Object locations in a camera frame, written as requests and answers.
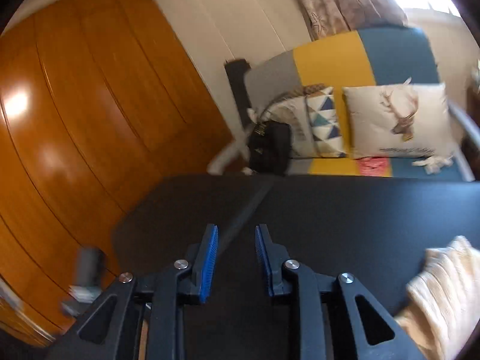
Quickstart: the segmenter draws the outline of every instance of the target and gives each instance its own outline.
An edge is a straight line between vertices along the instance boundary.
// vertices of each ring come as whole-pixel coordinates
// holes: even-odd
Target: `wooden door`
[[[60,0],[19,23],[0,38],[0,103],[0,275],[56,334],[79,247],[107,254],[108,285],[116,223],[231,134],[153,0]]]

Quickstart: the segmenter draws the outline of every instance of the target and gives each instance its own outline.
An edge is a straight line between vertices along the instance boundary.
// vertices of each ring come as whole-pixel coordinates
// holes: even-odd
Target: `black bag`
[[[249,168],[257,173],[284,175],[290,162],[290,125],[267,120],[258,123],[248,141]]]

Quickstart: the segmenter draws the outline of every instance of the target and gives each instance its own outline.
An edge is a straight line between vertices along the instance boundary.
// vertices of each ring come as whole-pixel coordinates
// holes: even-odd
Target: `deer antler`
[[[402,115],[400,115],[400,113],[394,107],[394,105],[392,104],[392,100],[390,99],[390,97],[392,97],[392,94],[393,94],[393,91],[390,94],[387,94],[386,91],[383,91],[382,97],[386,100],[386,103],[381,102],[381,104],[388,108],[388,112],[391,112],[392,114],[395,115],[397,119],[400,119],[402,118]]]
[[[407,95],[407,97],[409,98],[410,102],[413,104],[413,111],[410,112],[409,116],[407,116],[407,117],[412,117],[419,110],[419,97],[418,97],[418,95],[410,96],[409,94]]]

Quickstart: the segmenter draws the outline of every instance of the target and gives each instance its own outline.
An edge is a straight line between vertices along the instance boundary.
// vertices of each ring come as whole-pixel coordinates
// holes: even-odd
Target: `beige cloth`
[[[429,360],[453,360],[480,318],[480,252],[465,237],[427,249],[407,285],[411,303],[395,319]]]
[[[394,0],[300,0],[313,39],[378,24],[403,25],[405,12]]]

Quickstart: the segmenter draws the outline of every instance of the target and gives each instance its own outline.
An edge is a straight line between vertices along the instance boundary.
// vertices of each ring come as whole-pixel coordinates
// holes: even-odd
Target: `black table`
[[[157,271],[198,242],[207,223],[220,231],[212,295],[186,310],[192,359],[286,359],[287,310],[263,292],[254,229],[314,271],[353,273],[391,314],[424,250],[464,235],[480,248],[480,184],[347,176],[181,176],[164,181],[118,226],[121,267]]]

